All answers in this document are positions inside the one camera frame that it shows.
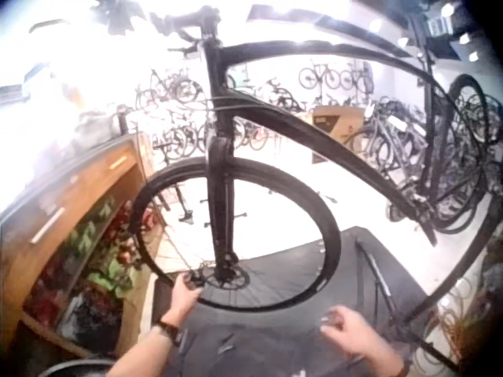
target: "cardboard box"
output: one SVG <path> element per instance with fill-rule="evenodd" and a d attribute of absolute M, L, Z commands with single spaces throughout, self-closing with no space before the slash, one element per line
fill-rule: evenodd
<path fill-rule="evenodd" d="M 340 144 L 363 127 L 365 110 L 351 106 L 318 106 L 314 109 L 312 119 L 313 126 L 325 131 L 329 136 Z M 360 141 L 353 143 L 354 151 L 359 152 Z M 313 163 L 325 161 L 322 157 L 313 154 Z"/>

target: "drawer handle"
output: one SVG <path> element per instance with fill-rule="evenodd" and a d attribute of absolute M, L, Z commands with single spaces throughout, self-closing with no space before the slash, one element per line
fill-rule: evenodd
<path fill-rule="evenodd" d="M 42 237 L 47 233 L 47 231 L 50 229 L 51 226 L 54 225 L 54 223 L 57 221 L 58 218 L 61 217 L 61 215 L 64 213 L 64 208 L 60 208 L 57 210 L 55 214 L 49 219 L 49 221 L 44 224 L 42 228 L 35 234 L 35 236 L 31 239 L 30 243 L 36 244 L 40 241 Z"/>
<path fill-rule="evenodd" d="M 121 163 L 123 163 L 126 160 L 127 160 L 127 157 L 126 156 L 122 156 L 120 159 L 118 159 L 112 165 L 110 165 L 109 169 L 110 170 L 114 170 L 116 167 L 118 167 L 118 165 L 120 165 Z"/>

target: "down tube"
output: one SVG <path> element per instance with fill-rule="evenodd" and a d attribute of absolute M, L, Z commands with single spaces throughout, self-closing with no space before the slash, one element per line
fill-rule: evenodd
<path fill-rule="evenodd" d="M 245 96 L 242 93 L 229 92 L 229 99 L 226 102 L 230 107 L 235 108 L 232 110 L 235 116 L 265 126 L 269 130 L 288 137 L 326 159 L 341 165 L 341 167 L 386 196 L 405 216 L 415 221 L 418 220 L 416 208 L 400 191 L 352 151 L 294 115 L 277 110 L 265 103 L 260 102 L 258 104 L 257 100 L 250 101 Z M 239 101 L 240 104 L 238 104 L 237 101 L 232 101 L 231 97 L 236 100 L 240 98 L 242 101 Z"/>

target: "watch strap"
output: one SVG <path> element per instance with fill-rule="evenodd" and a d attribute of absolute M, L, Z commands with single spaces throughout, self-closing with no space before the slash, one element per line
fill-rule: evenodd
<path fill-rule="evenodd" d="M 162 320 L 158 320 L 155 324 L 158 328 L 160 328 L 163 333 L 171 340 L 174 346 L 180 346 L 180 339 L 178 333 L 180 331 L 179 328 L 173 326 L 172 324 L 167 324 Z"/>

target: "hand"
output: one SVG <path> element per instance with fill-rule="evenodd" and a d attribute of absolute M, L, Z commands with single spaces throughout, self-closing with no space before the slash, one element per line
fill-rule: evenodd
<path fill-rule="evenodd" d="M 385 342 L 358 312 L 346 306 L 334 306 L 327 314 L 329 323 L 321 326 L 321 333 L 351 355 L 369 357 Z"/>
<path fill-rule="evenodd" d="M 171 308 L 163 315 L 162 321 L 180 327 L 183 320 L 189 315 L 201 295 L 202 288 L 190 289 L 187 287 L 187 273 L 180 273 L 174 281 L 171 292 Z"/>
<path fill-rule="evenodd" d="M 346 354 L 365 357 L 376 376 L 397 375 L 402 370 L 400 355 L 370 327 L 360 313 L 346 306 L 334 306 L 327 317 L 329 324 L 321 326 L 321 333 Z"/>

